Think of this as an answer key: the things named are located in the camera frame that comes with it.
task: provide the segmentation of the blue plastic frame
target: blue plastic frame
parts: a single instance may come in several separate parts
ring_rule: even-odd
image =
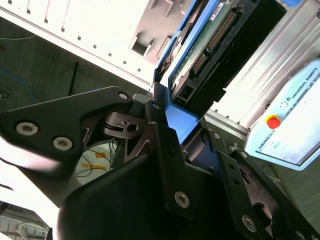
[[[314,74],[310,78],[310,80],[306,81],[306,77],[315,70]],[[296,75],[294,75],[287,84],[282,88],[280,93],[276,96],[273,102],[270,104],[268,109],[261,116],[260,120],[256,123],[256,125],[250,131],[244,150],[250,154],[251,156],[257,157],[262,160],[266,160],[268,162],[278,164],[290,169],[294,169],[297,171],[304,170],[309,164],[311,164],[316,157],[320,155],[320,148],[315,151],[312,155],[310,155],[304,163],[301,165],[293,164],[272,156],[265,155],[257,151],[261,143],[267,138],[267,136],[272,133],[272,129],[268,128],[265,123],[265,119],[270,115],[279,116],[280,120],[285,116],[288,110],[296,103],[295,100],[289,99],[288,96],[292,96],[295,94],[297,89],[302,85],[303,82],[306,82],[303,89],[299,92],[299,95],[303,94],[308,90],[308,86],[313,83],[313,81],[320,81],[320,58],[317,58],[310,62],[307,66],[305,66],[302,70],[300,70]],[[280,104],[286,102],[288,105],[286,108],[281,108]]]

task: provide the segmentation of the red emergency stop button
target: red emergency stop button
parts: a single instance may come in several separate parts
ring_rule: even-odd
[[[274,114],[270,115],[270,116],[267,116],[264,121],[266,122],[268,127],[271,128],[271,129],[276,129],[281,124],[279,117],[277,115],[274,115]]]

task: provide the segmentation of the metal panel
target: metal panel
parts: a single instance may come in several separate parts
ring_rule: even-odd
[[[211,108],[245,128],[261,116],[290,76],[320,53],[319,1],[283,6],[287,14]]]
[[[0,17],[147,90],[155,65],[129,50],[148,0],[0,0]]]

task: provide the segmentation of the circuit board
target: circuit board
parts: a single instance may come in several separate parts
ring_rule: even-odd
[[[218,4],[211,18],[205,24],[201,34],[172,76],[171,90],[174,90],[174,88],[178,86],[180,80],[189,74],[192,68],[199,69],[199,67],[201,67],[204,50],[208,47],[212,50],[215,47],[215,44],[223,35],[224,29],[228,28],[228,25],[236,16],[236,13],[232,12],[232,6],[233,4],[225,2]]]

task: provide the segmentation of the blue cable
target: blue cable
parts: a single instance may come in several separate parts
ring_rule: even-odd
[[[9,76],[12,77],[12,78],[18,80],[18,81],[20,81],[21,83],[23,83],[23,85],[26,86],[26,88],[29,90],[29,92],[30,92],[30,94],[31,94],[32,104],[35,104],[35,103],[36,103],[36,101],[35,101],[35,96],[34,96],[33,92],[31,91],[29,85],[28,85],[25,81],[23,81],[20,77],[17,77],[17,76],[15,76],[15,75],[12,75],[11,73],[7,72],[7,71],[4,70],[2,67],[0,67],[0,71],[3,72],[3,73],[5,73],[5,74],[7,74],[7,75],[9,75]]]

